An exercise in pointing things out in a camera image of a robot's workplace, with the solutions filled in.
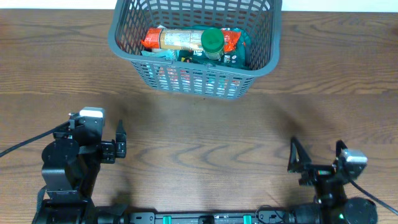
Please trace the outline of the orange pasta packet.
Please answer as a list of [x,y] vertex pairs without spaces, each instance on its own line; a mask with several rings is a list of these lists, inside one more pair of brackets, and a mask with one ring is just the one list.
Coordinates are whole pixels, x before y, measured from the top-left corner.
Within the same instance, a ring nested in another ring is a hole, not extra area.
[[204,51],[201,46],[204,30],[150,28],[141,44],[147,49]]

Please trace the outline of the green Nescafe coffee bag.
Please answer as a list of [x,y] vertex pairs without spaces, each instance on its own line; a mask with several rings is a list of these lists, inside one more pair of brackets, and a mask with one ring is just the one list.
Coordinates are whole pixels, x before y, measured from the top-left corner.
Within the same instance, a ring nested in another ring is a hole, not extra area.
[[178,61],[211,64],[249,70],[251,38],[239,28],[221,28],[224,35],[224,54],[219,60],[210,60],[202,51],[180,50]]

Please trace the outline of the green lid jar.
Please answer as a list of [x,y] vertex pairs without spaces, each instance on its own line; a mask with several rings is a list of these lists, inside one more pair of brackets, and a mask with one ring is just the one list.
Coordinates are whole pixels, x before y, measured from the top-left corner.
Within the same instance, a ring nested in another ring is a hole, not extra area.
[[224,54],[224,35],[220,29],[209,28],[201,35],[201,46],[206,57],[219,60]]

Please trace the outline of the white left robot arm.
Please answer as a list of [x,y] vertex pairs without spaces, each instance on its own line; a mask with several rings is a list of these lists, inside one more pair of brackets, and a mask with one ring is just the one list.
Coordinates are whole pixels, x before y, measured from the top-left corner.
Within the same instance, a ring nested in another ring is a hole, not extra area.
[[53,131],[42,151],[45,186],[37,196],[33,223],[129,223],[126,205],[97,207],[92,194],[102,164],[124,158],[126,131],[120,121],[116,137],[102,139],[104,118],[70,115]]

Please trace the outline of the grey plastic lattice basket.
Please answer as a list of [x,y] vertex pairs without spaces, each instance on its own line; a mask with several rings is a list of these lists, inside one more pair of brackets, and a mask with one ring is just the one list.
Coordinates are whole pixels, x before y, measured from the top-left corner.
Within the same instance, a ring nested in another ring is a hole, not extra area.
[[[234,52],[209,60],[202,52],[150,56],[142,41],[150,28],[224,28],[241,34]],[[282,0],[118,0],[108,34],[110,49],[132,63],[156,90],[235,99],[279,61]]]

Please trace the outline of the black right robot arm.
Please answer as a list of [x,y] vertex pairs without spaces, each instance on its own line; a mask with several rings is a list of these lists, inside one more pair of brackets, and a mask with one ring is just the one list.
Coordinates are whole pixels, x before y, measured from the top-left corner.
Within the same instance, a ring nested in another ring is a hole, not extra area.
[[368,164],[362,151],[336,142],[331,165],[313,164],[299,140],[290,140],[287,171],[299,173],[301,186],[315,189],[312,203],[291,207],[261,205],[253,212],[123,213],[115,223],[129,224],[257,224],[257,223],[377,223],[376,204],[369,198],[348,198],[344,186],[357,179]]

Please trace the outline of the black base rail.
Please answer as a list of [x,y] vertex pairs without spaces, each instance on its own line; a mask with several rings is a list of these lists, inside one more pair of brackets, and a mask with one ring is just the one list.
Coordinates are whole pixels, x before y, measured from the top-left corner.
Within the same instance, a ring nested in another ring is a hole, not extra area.
[[224,213],[154,213],[135,212],[129,214],[130,224],[265,224],[289,223],[284,212],[262,210],[260,212]]

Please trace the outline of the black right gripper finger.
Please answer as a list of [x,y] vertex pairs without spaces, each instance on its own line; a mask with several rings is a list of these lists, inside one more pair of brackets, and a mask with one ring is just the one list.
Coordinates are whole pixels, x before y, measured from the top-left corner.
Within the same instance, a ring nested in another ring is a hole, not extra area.
[[336,155],[339,156],[343,150],[347,149],[348,147],[342,140],[338,140],[336,142]]
[[299,173],[308,169],[312,163],[311,158],[296,137],[290,139],[290,156],[287,167],[289,173]]

